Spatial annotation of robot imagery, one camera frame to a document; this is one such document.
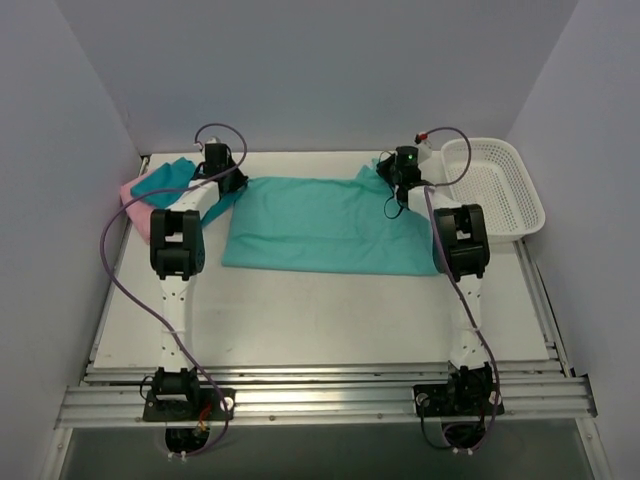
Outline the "mint green t shirt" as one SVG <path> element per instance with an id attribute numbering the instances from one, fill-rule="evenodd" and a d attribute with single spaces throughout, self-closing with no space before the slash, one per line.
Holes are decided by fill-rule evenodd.
<path id="1" fill-rule="evenodd" d="M 391 204 L 373 163 L 350 179 L 258 177 L 234 202 L 225 267 L 435 276 L 429 220 Z"/>

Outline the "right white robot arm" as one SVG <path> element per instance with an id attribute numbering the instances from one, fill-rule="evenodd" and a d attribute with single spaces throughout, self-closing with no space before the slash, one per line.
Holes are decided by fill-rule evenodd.
<path id="1" fill-rule="evenodd" d="M 483 374 L 493 380 L 493 355 L 481 332 L 481 282 L 490 261 L 482 207 L 439 193 L 422 178 L 419 149 L 400 146 L 376 166 L 403 209 L 427 218 L 432 227 L 432 257 L 453 287 L 450 296 L 451 375 Z"/>

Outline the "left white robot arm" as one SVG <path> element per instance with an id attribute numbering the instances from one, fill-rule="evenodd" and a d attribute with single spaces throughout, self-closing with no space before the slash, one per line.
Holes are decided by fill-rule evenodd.
<path id="1" fill-rule="evenodd" d="M 198 370 L 184 350 L 192 339 L 196 277 L 206 260 L 204 227 L 229 210 L 248 184 L 229 146 L 212 139 L 200 151 L 200 164 L 179 167 L 184 179 L 149 200 L 150 263 L 160 281 L 165 320 L 151 398 L 165 401 L 179 419 L 194 417 L 202 405 Z"/>

